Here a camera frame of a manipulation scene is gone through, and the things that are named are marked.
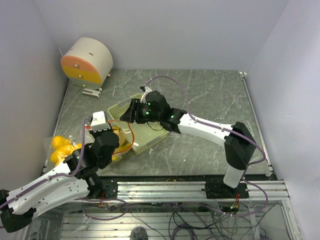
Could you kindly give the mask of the yellow banana bunch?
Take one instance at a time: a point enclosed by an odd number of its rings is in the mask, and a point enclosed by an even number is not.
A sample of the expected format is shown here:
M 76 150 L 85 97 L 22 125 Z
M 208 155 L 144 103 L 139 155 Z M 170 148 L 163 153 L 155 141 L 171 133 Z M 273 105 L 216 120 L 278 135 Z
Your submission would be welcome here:
M 113 126 L 112 130 L 122 130 L 120 127 Z M 130 142 L 126 140 L 126 144 L 123 146 L 119 146 L 115 149 L 115 153 L 112 155 L 112 163 L 119 161 L 122 158 L 122 155 L 125 154 L 129 150 Z

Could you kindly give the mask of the clear zip bag red zipper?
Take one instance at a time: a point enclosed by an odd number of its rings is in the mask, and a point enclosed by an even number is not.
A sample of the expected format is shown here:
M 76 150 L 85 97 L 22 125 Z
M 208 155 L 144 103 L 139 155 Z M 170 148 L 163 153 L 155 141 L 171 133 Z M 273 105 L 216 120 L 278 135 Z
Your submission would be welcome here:
M 64 137 L 56 135 L 43 140 L 46 159 L 43 172 L 47 173 L 54 167 L 62 163 L 65 158 L 71 155 L 75 150 L 81 149 L 82 144 L 75 142 L 73 137 Z

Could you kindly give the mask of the yellow bell pepper toy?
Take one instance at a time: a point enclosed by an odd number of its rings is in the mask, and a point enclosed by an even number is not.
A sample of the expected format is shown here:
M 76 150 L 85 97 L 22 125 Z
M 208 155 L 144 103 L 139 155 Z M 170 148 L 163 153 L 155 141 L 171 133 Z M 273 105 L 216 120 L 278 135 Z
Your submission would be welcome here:
M 78 150 L 82 147 L 81 143 L 78 144 L 67 144 L 55 150 L 49 157 L 49 160 L 57 166 L 62 163 L 65 158 L 71 155 L 75 150 Z

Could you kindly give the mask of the yellow lemon toy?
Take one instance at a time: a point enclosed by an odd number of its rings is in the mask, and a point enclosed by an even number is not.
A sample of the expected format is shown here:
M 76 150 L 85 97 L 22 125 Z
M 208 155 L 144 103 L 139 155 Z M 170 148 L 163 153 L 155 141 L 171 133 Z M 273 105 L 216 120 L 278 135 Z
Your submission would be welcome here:
M 65 138 L 61 135 L 56 135 L 51 140 L 51 147 L 54 150 L 57 150 L 65 145 L 70 144 L 70 143 L 71 143 L 71 141 L 68 138 Z

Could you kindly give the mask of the tan potato toy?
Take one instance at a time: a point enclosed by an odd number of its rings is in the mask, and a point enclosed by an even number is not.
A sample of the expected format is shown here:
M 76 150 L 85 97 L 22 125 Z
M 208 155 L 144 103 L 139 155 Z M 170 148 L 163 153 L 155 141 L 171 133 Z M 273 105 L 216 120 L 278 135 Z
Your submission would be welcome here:
M 122 130 L 114 130 L 114 133 L 118 136 L 119 147 L 124 146 L 127 143 L 125 134 Z

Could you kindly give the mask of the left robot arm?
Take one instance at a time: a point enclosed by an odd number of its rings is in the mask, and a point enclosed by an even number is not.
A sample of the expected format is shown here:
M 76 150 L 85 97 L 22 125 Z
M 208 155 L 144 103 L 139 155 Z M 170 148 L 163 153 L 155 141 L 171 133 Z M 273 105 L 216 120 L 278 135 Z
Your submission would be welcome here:
M 103 184 L 99 169 L 112 162 L 119 137 L 104 131 L 94 142 L 74 150 L 63 162 L 33 182 L 16 190 L 0 191 L 0 219 L 7 233 L 28 226 L 43 213 L 72 200 L 98 198 Z

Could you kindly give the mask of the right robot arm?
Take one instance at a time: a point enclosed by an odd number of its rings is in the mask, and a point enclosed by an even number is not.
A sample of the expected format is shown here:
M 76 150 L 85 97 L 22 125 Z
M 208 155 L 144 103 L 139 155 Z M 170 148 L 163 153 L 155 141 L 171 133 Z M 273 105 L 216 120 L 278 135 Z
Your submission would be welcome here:
M 220 186 L 226 198 L 238 192 L 238 185 L 256 150 L 256 142 L 242 122 L 222 124 L 196 117 L 185 110 L 170 107 L 158 91 L 133 98 L 128 109 L 120 116 L 127 123 L 159 123 L 166 131 L 188 134 L 211 141 L 225 150 L 227 171 Z

